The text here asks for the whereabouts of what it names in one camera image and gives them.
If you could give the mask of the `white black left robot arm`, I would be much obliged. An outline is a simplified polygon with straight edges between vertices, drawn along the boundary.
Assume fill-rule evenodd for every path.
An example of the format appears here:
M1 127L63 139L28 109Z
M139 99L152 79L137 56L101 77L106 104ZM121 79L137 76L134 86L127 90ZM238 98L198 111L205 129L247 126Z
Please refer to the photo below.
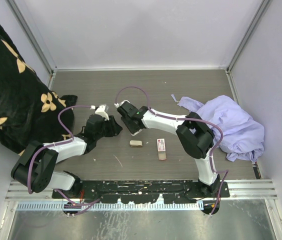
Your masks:
M109 119L93 114L74 138L54 143L31 142L14 165L11 177L30 192L40 193L46 188L59 189L69 198L81 193L79 178L67 171L56 171L55 166L64 160L91 152L101 138L116 137L123 128L114 116Z

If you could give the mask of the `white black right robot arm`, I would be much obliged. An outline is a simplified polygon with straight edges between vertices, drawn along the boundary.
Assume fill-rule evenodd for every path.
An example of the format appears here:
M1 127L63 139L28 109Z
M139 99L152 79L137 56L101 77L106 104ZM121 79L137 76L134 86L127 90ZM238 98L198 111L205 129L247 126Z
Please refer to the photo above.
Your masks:
M133 136L144 129L156 129L176 135L184 151L195 160L201 193L212 197L220 191L221 177L215 170L213 160L215 135L207 121L195 112L173 115L147 106L138 109L127 100L114 105Z

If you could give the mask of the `beige stapler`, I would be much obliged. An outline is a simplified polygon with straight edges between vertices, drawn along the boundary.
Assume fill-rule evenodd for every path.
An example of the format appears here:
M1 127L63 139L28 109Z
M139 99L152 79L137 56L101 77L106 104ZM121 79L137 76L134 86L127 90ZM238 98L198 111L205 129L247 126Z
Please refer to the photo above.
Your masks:
M130 140L129 145L133 148L141 148L143 146L143 142L141 140Z

